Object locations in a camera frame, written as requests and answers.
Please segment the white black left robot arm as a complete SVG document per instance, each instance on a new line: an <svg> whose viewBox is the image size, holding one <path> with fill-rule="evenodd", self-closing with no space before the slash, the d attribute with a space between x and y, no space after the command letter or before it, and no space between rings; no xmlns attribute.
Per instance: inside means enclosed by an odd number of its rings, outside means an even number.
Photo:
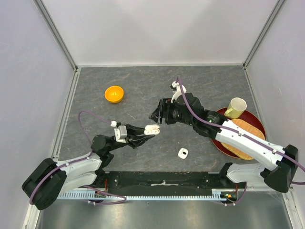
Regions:
<svg viewBox="0 0 305 229"><path fill-rule="evenodd" d="M64 161L44 159L21 186L30 204L43 210L59 195L75 188L88 185L101 187L105 181L103 168L114 157L111 151L125 146L136 149L160 133L158 125L141 128L113 121L111 126L114 135L96 135L92 140L91 151L84 156Z"/></svg>

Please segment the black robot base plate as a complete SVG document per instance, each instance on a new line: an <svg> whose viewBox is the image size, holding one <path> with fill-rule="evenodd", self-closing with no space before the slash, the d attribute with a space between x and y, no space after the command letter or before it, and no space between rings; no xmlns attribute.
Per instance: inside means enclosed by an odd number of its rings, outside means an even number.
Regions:
<svg viewBox="0 0 305 229"><path fill-rule="evenodd" d="M225 181L217 172L111 171L99 174L90 186L120 196L209 196L213 189L241 190L245 183Z"/></svg>

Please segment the white earbud charging case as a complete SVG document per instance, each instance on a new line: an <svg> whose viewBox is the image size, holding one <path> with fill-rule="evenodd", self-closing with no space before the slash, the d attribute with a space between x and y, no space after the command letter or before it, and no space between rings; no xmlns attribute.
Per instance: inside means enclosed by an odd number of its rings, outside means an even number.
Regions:
<svg viewBox="0 0 305 229"><path fill-rule="evenodd" d="M159 133L160 133L160 127L159 125L156 124L147 125L143 132L144 135L158 135Z"/></svg>

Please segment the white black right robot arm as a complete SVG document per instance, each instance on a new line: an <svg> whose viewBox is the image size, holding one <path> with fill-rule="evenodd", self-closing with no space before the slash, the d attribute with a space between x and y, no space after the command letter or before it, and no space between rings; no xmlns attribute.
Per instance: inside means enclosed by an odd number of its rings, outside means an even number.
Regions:
<svg viewBox="0 0 305 229"><path fill-rule="evenodd" d="M192 93L182 94L174 100L161 99L149 119L157 124L190 125L199 135L233 146L257 161L250 165L226 163L218 176L222 187L240 182L264 182L270 188L286 193L292 184L298 168L295 146L275 145L247 132L224 115L204 109Z"/></svg>

